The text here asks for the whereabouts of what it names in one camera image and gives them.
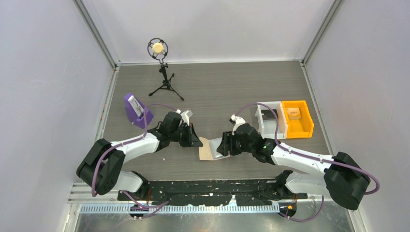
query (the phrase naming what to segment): purple holder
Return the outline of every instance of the purple holder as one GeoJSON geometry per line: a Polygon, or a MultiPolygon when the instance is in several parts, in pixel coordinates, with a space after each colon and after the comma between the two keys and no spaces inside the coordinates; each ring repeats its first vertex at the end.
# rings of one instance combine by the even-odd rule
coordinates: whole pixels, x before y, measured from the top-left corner
{"type": "MultiPolygon", "coordinates": [[[[149,109],[147,109],[145,114],[143,114],[141,117],[138,117],[137,113],[134,111],[131,104],[128,102],[128,99],[131,96],[133,96],[133,94],[127,93],[124,97],[125,113],[127,114],[128,120],[132,124],[138,126],[141,129],[144,129],[145,128],[144,117],[146,117],[146,125],[148,126],[149,123],[154,118],[154,116],[152,115],[151,111],[149,109]]],[[[140,103],[142,108],[145,108],[144,104],[142,104],[142,102],[140,100],[138,100],[138,98],[135,97],[135,99],[138,101],[138,103],[140,103]]]]}

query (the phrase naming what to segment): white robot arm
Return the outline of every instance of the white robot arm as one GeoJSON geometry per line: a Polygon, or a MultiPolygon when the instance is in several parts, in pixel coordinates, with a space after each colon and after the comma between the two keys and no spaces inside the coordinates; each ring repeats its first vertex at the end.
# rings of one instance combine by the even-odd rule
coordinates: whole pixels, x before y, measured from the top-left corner
{"type": "Polygon", "coordinates": [[[277,176],[278,193],[286,196],[289,193],[311,193],[331,197],[339,205],[356,210],[362,200],[370,178],[367,175],[333,165],[328,161],[337,161],[360,168],[346,153],[336,156],[321,155],[291,147],[274,139],[262,138],[257,130],[241,117],[233,115],[230,122],[232,131],[223,133],[222,142],[217,152],[224,156],[235,156],[242,152],[251,153],[258,161],[273,165],[287,166],[306,174],[284,171],[277,176]],[[318,161],[302,157],[293,152],[316,157],[318,161]]]}
{"type": "Polygon", "coordinates": [[[101,164],[97,180],[96,192],[104,195],[111,190],[126,190],[129,192],[146,192],[147,180],[136,172],[121,171],[122,165],[138,156],[154,153],[167,147],[170,142],[179,142],[182,147],[203,146],[195,133],[189,117],[190,110],[181,113],[169,112],[164,120],[155,128],[149,129],[143,139],[137,136],[123,141],[108,142],[99,139],[88,152],[77,169],[77,176],[91,186],[96,164],[102,154],[115,147],[101,164]]]}

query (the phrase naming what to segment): gray wooden tabletop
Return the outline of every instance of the gray wooden tabletop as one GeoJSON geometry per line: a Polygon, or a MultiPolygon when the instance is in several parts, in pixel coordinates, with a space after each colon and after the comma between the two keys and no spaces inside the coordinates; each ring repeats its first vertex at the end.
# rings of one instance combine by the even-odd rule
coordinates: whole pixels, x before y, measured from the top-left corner
{"type": "MultiPolygon", "coordinates": [[[[305,77],[298,61],[237,62],[172,64],[167,73],[173,88],[185,98],[173,92],[160,90],[149,97],[148,93],[162,85],[159,65],[121,66],[108,114],[104,138],[119,141],[138,136],[143,130],[132,125],[125,114],[124,96],[134,94],[143,104],[164,103],[182,111],[190,108],[190,118],[200,137],[214,139],[222,132],[231,131],[232,114],[242,106],[253,102],[306,100],[315,123],[310,139],[288,139],[288,145],[310,152],[328,154],[305,77]]],[[[154,119],[152,128],[162,121],[170,110],[154,106],[150,109],[154,119]]],[[[241,116],[256,129],[256,106],[243,111],[241,116]]],[[[182,148],[178,143],[153,153],[140,156],[124,164],[123,170],[137,171],[148,180],[204,180],[272,178],[287,167],[258,162],[244,153],[217,161],[199,160],[198,148],[182,148]]]]}

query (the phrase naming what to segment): tripod stand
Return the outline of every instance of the tripod stand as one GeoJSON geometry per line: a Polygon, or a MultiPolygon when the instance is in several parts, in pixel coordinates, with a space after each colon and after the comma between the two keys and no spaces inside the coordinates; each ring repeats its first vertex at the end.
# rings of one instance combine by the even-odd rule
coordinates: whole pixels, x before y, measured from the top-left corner
{"type": "Polygon", "coordinates": [[[172,91],[172,92],[176,93],[176,94],[180,97],[181,100],[184,100],[184,98],[181,97],[181,95],[180,95],[179,93],[177,93],[177,92],[175,91],[175,89],[172,88],[172,86],[171,86],[171,80],[172,80],[172,78],[174,77],[174,73],[173,73],[173,74],[171,75],[171,77],[168,79],[168,78],[167,78],[167,74],[166,74],[166,69],[165,69],[165,68],[168,68],[168,63],[165,63],[165,64],[162,63],[162,64],[161,64],[160,73],[162,73],[162,75],[164,76],[164,80],[162,81],[162,86],[160,86],[158,89],[154,90],[154,92],[148,94],[148,96],[151,97],[151,96],[152,96],[155,92],[157,92],[158,90],[160,90],[160,89],[165,89],[165,90],[169,90],[169,91],[172,91]]]}

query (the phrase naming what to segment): white wall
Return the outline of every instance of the white wall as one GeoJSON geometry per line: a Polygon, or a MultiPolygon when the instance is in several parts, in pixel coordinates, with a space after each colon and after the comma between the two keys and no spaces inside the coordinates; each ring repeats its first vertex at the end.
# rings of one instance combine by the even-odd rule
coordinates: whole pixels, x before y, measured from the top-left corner
{"type": "Polygon", "coordinates": [[[371,232],[409,231],[410,2],[344,1],[308,62],[334,151],[381,189],[361,207],[371,232]]]}
{"type": "Polygon", "coordinates": [[[1,231],[57,231],[112,69],[71,0],[2,0],[1,231]]]}
{"type": "Polygon", "coordinates": [[[333,0],[87,0],[122,63],[155,62],[148,41],[164,39],[166,61],[301,59],[333,0]]]}

